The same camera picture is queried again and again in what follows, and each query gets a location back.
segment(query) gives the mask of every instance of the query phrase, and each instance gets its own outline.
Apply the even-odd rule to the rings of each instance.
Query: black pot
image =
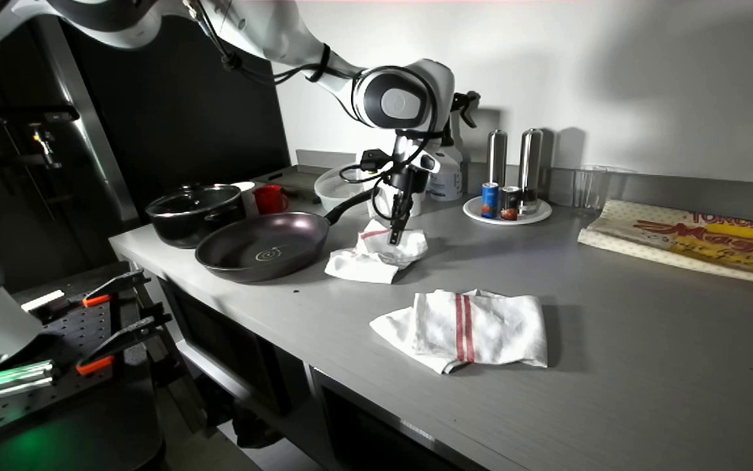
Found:
[[[243,191],[231,184],[183,187],[146,204],[159,238],[171,247],[193,250],[218,227],[247,219]]]

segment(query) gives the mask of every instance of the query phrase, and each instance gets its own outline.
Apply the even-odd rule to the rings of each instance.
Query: gray floor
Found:
[[[158,417],[166,434],[166,471],[319,471],[293,442],[240,451],[231,425],[218,433],[193,433],[168,393],[158,393]]]

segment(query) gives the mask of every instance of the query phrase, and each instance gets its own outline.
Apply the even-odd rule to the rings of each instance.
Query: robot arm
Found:
[[[0,40],[31,15],[57,15],[111,48],[150,44],[162,15],[183,15],[221,44],[291,66],[323,85],[354,120],[397,133],[392,166],[383,184],[396,187],[392,240],[401,233],[416,191],[416,174],[434,174],[426,154],[440,147],[450,120],[453,70],[434,60],[412,66],[358,69],[319,43],[302,22],[297,0],[0,0]]]

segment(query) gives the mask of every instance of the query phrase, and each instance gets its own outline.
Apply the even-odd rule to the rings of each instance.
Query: dish towel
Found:
[[[372,329],[440,375],[463,363],[512,362],[548,370],[544,323],[533,295],[416,293],[412,310],[378,316]]]
[[[331,251],[325,273],[358,284],[392,284],[401,270],[429,251],[423,231],[405,231],[401,244],[389,244],[389,227],[372,219],[358,233],[354,250]]]

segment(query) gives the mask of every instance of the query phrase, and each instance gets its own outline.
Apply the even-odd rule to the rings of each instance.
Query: pan handle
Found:
[[[362,193],[354,193],[350,199],[341,201],[334,210],[331,210],[331,212],[325,216],[328,223],[331,223],[331,225],[341,223],[341,218],[344,218],[350,206],[355,206],[355,204],[362,204],[362,201],[370,201],[370,199],[375,196],[375,191],[378,191],[378,187],[375,187],[375,188],[367,188],[367,191],[362,191]]]

